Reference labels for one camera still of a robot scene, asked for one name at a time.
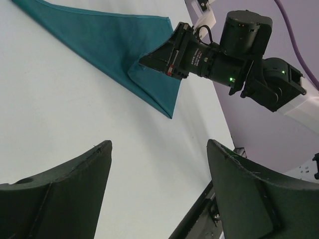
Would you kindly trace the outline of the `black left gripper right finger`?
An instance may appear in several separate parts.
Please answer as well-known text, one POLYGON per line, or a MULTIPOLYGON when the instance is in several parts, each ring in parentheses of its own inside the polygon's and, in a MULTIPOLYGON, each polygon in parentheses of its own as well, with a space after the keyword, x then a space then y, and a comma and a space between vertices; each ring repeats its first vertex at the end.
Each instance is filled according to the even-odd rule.
POLYGON ((227 239, 317 239, 319 186, 273 171, 216 140, 210 174, 227 239))

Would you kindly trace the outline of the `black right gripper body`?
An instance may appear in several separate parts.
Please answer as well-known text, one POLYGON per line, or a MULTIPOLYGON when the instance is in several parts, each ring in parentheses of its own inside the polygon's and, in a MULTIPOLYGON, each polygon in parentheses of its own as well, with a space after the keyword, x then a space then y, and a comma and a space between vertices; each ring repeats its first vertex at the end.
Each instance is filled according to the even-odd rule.
POLYGON ((220 42, 206 44, 198 30, 184 23, 165 74, 181 80, 193 73, 230 87, 232 94, 254 80, 265 86, 263 55, 272 25, 267 16, 248 10, 230 11, 220 42))

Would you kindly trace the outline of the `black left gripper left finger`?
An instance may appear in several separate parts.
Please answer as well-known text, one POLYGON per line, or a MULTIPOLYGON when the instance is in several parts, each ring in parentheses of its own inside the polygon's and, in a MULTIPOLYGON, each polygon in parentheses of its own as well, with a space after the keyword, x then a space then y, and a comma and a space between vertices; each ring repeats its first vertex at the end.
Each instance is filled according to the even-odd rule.
POLYGON ((105 140, 63 164, 0 186, 2 239, 92 239, 112 162, 105 140))

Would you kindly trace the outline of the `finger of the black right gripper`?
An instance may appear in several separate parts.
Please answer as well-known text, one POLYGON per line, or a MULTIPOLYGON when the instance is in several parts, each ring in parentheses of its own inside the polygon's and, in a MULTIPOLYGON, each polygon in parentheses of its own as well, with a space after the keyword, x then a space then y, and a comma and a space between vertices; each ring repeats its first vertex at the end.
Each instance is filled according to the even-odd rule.
POLYGON ((172 55, 172 45, 164 43, 154 51, 139 59, 139 64, 161 73, 168 71, 169 61, 172 55))
POLYGON ((169 57, 173 50, 177 48, 179 38, 182 33, 182 28, 184 27, 184 22, 180 22, 172 35, 164 42, 160 47, 155 49, 150 53, 151 57, 169 57))

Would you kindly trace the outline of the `teal cloth napkin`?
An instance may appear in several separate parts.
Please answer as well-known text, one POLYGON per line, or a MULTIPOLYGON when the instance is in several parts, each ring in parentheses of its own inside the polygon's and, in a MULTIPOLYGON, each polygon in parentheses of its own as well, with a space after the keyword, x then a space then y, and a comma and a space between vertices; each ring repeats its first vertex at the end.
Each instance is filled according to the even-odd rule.
POLYGON ((15 4, 84 60, 172 118, 180 81, 139 64, 171 36, 168 17, 99 12, 44 0, 15 4))

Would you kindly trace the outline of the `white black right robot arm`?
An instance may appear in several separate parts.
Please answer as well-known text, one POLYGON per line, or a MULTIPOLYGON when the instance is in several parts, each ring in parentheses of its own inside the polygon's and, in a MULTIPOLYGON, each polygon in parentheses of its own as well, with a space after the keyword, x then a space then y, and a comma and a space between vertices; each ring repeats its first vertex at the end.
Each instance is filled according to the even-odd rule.
POLYGON ((139 63, 178 80, 193 73, 220 83, 229 95, 240 93, 318 132, 319 92, 283 59, 263 58, 271 33, 272 20, 248 10, 228 12, 219 43, 203 43, 199 29, 180 22, 139 63))

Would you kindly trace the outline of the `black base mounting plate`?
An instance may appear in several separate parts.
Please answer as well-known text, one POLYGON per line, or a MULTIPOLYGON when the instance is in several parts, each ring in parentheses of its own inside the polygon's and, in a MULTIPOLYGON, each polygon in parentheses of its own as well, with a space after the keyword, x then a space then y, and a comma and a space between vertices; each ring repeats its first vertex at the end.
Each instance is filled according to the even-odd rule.
POLYGON ((169 239, 223 239, 223 227, 210 182, 169 239))

